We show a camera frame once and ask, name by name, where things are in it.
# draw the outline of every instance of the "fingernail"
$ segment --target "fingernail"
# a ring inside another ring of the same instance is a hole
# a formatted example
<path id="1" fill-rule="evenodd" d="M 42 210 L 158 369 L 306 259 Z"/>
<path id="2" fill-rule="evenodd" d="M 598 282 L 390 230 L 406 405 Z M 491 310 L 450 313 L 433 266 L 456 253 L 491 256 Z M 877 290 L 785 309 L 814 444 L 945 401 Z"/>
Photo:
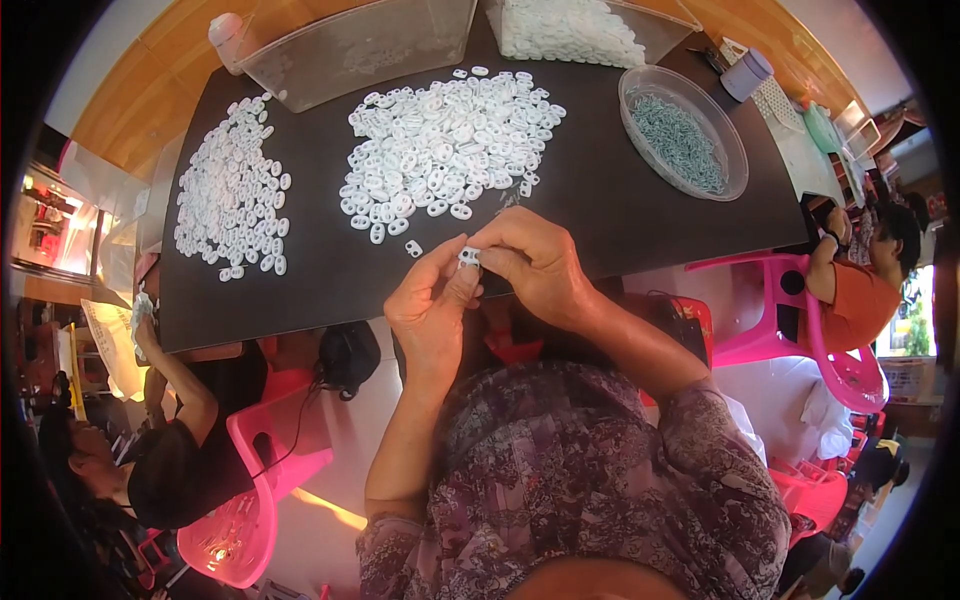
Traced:
<path id="1" fill-rule="evenodd" d="M 480 282 L 480 268 L 476 265 L 467 265 L 460 272 L 463 273 L 461 277 L 466 283 L 476 285 Z"/>

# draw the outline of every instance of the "dark table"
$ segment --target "dark table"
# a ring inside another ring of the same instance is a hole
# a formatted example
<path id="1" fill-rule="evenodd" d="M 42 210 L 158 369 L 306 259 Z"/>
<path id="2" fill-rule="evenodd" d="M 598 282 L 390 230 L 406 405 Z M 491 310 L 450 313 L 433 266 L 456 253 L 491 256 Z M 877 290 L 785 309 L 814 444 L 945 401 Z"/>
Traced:
<path id="1" fill-rule="evenodd" d="M 478 13 L 463 66 L 526 70 L 536 85 L 551 92 L 550 102 L 567 109 L 547 142 L 533 197 L 516 189 L 487 190 L 470 204 L 473 217 L 458 221 L 430 218 L 422 209 L 410 228 L 376 246 L 368 231 L 350 227 L 339 206 L 338 190 L 349 171 L 347 155 L 366 138 L 353 136 L 347 116 L 372 90 L 449 81 L 454 67 L 427 71 L 361 89 L 301 114 L 277 100 L 267 103 L 276 132 L 263 144 L 264 156 L 283 162 L 293 176 L 279 216 L 290 219 L 284 240 L 284 276 L 250 267 L 242 279 L 221 283 L 217 268 L 198 255 L 174 250 L 177 223 L 174 185 L 167 207 L 160 268 L 164 350 L 179 351 L 247 340 L 382 315 L 382 304 L 413 264 L 403 244 L 415 239 L 429 252 L 458 233 L 474 233 L 504 204 L 522 204 L 569 229 L 584 271 L 591 278 L 622 276 L 694 260 L 798 244 L 806 239 L 797 198 L 786 167 L 763 117 L 753 104 L 737 103 L 717 75 L 687 47 L 712 46 L 693 34 L 660 64 L 686 75 L 705 89 L 730 116 L 750 162 L 750 182 L 730 203 L 686 196 L 662 180 L 636 152 L 620 121 L 617 83 L 622 69 L 575 62 L 513 61 L 500 57 L 491 28 Z M 226 118 L 227 106 L 262 89 L 251 79 L 214 72 L 187 131 L 174 176 L 189 166 L 204 135 Z M 217 267 L 223 266 L 221 260 Z M 485 276 L 488 294 L 507 291 L 506 283 Z"/>

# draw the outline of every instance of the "black shirt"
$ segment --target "black shirt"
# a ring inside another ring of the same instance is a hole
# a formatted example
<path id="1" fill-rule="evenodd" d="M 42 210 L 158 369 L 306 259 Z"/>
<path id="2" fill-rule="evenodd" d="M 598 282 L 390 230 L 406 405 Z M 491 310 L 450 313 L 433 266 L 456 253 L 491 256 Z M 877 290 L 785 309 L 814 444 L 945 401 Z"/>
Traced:
<path id="1" fill-rule="evenodd" d="M 148 431 L 132 450 L 134 462 L 127 494 L 144 527 L 186 527 L 238 493 L 253 480 L 227 432 L 227 417 L 255 404 L 263 395 L 266 361 L 256 343 L 229 360 L 188 365 L 217 398 L 220 412 L 197 446 L 180 420 Z"/>
<path id="2" fill-rule="evenodd" d="M 225 426 L 215 427 L 204 445 L 197 446 L 186 425 L 174 419 L 148 431 L 133 460 L 127 494 L 144 527 L 186 527 L 253 489 Z"/>

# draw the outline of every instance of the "woman in orange shirt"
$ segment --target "woman in orange shirt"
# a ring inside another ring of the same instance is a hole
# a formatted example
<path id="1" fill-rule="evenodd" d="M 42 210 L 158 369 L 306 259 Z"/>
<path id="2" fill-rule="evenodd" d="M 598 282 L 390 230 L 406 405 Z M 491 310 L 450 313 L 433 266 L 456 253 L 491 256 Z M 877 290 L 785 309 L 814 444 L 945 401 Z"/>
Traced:
<path id="1" fill-rule="evenodd" d="M 862 348 L 876 340 L 900 307 L 901 287 L 920 259 L 920 226 L 906 206 L 888 204 L 882 208 L 879 227 L 870 240 L 869 266 L 836 257 L 851 234 L 847 212 L 836 206 L 806 272 L 806 290 L 820 301 L 827 352 Z M 784 335 L 792 337 L 787 331 Z M 797 341 L 809 346 L 803 315 L 798 322 Z"/>

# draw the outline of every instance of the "plastic bottle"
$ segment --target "plastic bottle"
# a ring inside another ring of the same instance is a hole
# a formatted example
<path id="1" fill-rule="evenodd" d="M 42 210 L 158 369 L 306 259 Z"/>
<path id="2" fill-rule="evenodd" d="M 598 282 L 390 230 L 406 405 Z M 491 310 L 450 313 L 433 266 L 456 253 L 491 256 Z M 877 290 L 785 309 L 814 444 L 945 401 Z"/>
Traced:
<path id="1" fill-rule="evenodd" d="M 210 29 L 206 37 L 217 49 L 217 56 L 220 57 L 227 71 L 231 75 L 242 74 L 243 69 L 233 62 L 243 37 L 243 19 L 240 15 L 235 12 L 224 12 L 213 19 L 210 21 Z"/>

